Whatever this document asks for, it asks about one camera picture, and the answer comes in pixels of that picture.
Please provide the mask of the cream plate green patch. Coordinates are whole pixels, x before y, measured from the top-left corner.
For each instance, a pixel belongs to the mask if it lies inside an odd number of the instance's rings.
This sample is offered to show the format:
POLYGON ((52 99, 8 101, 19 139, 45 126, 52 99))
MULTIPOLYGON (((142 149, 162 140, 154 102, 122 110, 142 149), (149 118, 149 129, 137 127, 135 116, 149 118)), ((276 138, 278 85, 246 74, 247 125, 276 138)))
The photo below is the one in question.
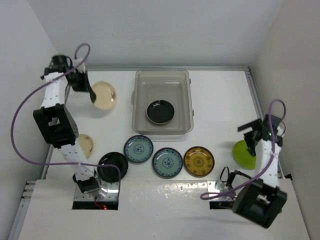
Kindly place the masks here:
POLYGON ((92 86, 96 99, 93 105, 102 111, 111 111, 117 102, 116 90, 108 82, 100 81, 92 86))

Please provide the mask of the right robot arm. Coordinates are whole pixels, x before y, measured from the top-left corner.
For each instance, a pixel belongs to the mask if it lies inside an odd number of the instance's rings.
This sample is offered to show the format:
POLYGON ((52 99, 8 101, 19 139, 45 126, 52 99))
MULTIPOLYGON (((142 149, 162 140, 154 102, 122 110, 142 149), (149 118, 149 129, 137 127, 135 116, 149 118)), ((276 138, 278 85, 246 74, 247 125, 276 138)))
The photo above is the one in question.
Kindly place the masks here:
POLYGON ((224 190, 233 189, 236 176, 250 181, 237 195, 232 211, 265 229, 271 226, 287 201, 287 193, 280 189, 278 180, 279 154, 283 146, 279 132, 281 122, 280 117, 265 115, 264 119, 258 118, 237 129, 239 132, 252 130, 233 146, 233 159, 238 164, 242 161, 251 164, 257 179, 239 170, 230 171, 228 167, 223 168, 219 179, 224 190))

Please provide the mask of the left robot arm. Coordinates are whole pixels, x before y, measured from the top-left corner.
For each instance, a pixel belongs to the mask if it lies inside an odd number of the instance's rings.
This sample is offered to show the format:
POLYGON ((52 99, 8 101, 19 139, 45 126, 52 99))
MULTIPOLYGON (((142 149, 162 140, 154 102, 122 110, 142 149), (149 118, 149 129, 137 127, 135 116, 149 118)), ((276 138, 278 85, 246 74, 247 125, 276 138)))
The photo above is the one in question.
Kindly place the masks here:
POLYGON ((65 94, 68 86, 76 92, 89 93, 90 100, 96 101, 96 94, 90 86, 88 72, 82 65, 71 70, 73 62, 65 55, 52 57, 44 70, 42 79, 47 86, 40 109, 33 111, 33 118, 47 144, 58 149, 67 163, 72 164, 73 181, 83 194, 94 195, 99 189, 95 168, 88 165, 88 159, 79 142, 78 126, 65 105, 65 94))

